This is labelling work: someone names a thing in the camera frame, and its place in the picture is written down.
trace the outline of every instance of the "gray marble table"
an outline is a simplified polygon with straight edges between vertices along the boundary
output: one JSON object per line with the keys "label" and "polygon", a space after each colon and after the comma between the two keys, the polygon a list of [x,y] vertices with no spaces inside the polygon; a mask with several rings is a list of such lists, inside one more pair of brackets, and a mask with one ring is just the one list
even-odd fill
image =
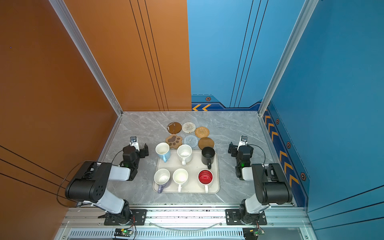
{"label": "gray marble table", "polygon": [[[220,190],[216,194],[161,193],[153,191],[153,176],[156,171],[157,155],[155,147],[169,136],[166,127],[171,122],[193,122],[196,127],[204,126],[210,131],[209,137],[215,142],[218,154]],[[183,138],[189,134],[181,131]],[[147,143],[149,156],[140,160],[138,173],[133,181],[109,181],[107,189],[131,204],[171,204],[171,203],[226,203],[239,204],[255,193],[252,181],[236,178],[236,160],[228,154],[228,145],[235,145],[241,135],[248,136],[250,144],[260,146],[266,154],[266,163],[272,163],[262,126],[253,111],[169,111],[169,112],[124,112],[122,121],[105,162],[111,162],[117,152],[129,144],[131,136],[137,136],[140,148]],[[119,153],[113,164],[122,161]],[[252,163],[263,163],[263,152],[255,147]]]}

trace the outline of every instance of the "blue mug handle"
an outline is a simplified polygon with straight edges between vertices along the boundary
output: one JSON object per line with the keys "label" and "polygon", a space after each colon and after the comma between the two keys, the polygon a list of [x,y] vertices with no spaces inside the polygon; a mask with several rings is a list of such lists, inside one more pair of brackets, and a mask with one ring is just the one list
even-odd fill
{"label": "blue mug handle", "polygon": [[157,189],[157,193],[162,193],[163,192],[163,185],[159,185],[159,188]]}

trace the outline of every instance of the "yellow arrow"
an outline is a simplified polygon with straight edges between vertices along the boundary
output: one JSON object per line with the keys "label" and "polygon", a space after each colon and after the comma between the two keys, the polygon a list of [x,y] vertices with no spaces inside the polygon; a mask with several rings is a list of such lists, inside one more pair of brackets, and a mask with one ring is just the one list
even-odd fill
{"label": "yellow arrow", "polygon": [[288,164],[287,162],[284,163],[284,172],[287,173],[287,167],[293,170],[292,166]]}
{"label": "yellow arrow", "polygon": [[300,184],[299,181],[294,177],[292,176],[291,174],[289,175],[289,185],[292,187],[292,180],[294,180],[295,182],[297,182],[297,184]]}
{"label": "yellow arrow", "polygon": [[273,136],[274,136],[274,135],[279,136],[279,135],[277,134],[277,132],[272,131],[272,142],[273,142]]}
{"label": "yellow arrow", "polygon": [[198,111],[196,108],[198,108],[198,107],[200,107],[200,106],[201,106],[201,104],[198,104],[198,105],[196,105],[194,108],[192,108],[192,110]]}
{"label": "yellow arrow", "polygon": [[266,125],[266,119],[271,118],[271,116],[265,116],[265,125]]}
{"label": "yellow arrow", "polygon": [[207,110],[207,107],[209,107],[209,106],[211,106],[211,104],[208,104],[207,106],[203,107],[203,110],[204,110],[204,111],[208,111],[208,110]]}
{"label": "yellow arrow", "polygon": [[272,123],[268,123],[268,132],[270,132],[271,126],[274,127],[274,125]]}
{"label": "yellow arrow", "polygon": [[280,162],[281,162],[281,156],[282,156],[282,155],[288,157],[287,154],[286,154],[285,152],[280,151]]}

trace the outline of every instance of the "cup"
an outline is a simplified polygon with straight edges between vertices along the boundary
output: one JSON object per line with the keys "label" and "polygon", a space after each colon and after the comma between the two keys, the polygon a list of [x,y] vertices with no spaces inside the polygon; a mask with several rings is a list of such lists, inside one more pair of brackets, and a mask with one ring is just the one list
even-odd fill
{"label": "cup", "polygon": [[173,173],[173,181],[179,185],[178,192],[181,192],[182,186],[185,186],[188,182],[188,172],[183,168],[179,168]]}
{"label": "cup", "polygon": [[171,183],[170,173],[165,168],[157,170],[153,178],[155,180],[155,183],[159,185],[159,188],[157,189],[157,193],[162,193],[163,189],[166,187],[169,187]]}
{"label": "cup", "polygon": [[188,162],[192,160],[192,148],[189,145],[181,145],[177,149],[177,156],[181,161],[181,165],[185,166]]}
{"label": "cup", "polygon": [[199,185],[205,189],[205,193],[208,193],[209,187],[212,185],[214,176],[209,170],[201,170],[197,175]]}
{"label": "cup", "polygon": [[205,147],[201,150],[201,162],[208,166],[208,169],[212,168],[214,162],[215,150],[211,147]]}
{"label": "cup", "polygon": [[155,150],[159,155],[159,158],[163,159],[164,162],[167,162],[170,157],[169,145],[165,142],[159,143]]}

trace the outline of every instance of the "tray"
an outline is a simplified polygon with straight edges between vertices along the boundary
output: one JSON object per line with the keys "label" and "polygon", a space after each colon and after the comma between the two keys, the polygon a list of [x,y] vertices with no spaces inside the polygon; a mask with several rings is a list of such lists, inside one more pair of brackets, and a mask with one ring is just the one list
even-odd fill
{"label": "tray", "polygon": [[[170,178],[171,178],[171,184],[169,187],[164,188],[163,192],[175,192],[179,193],[177,191],[178,184],[176,184],[173,181],[173,173],[179,169],[183,168],[187,170],[188,172],[188,183],[187,185],[183,186],[181,188],[181,193],[204,193],[205,190],[198,184],[197,175],[201,170],[208,169],[207,165],[204,165],[201,162],[201,151],[199,150],[193,150],[192,151],[192,160],[187,163],[186,166],[181,165],[181,161],[177,157],[177,150],[170,150],[170,158],[167,162],[164,162],[163,159],[157,160],[157,167],[156,171],[162,168],[168,169],[170,172]],[[215,194],[219,191],[220,185],[219,185],[219,179],[218,179],[218,161],[217,161],[217,154],[215,154],[214,162],[212,163],[212,168],[210,171],[213,174],[213,181],[212,185],[209,187],[209,194]],[[153,181],[152,189],[153,191],[157,192],[158,185]]]}

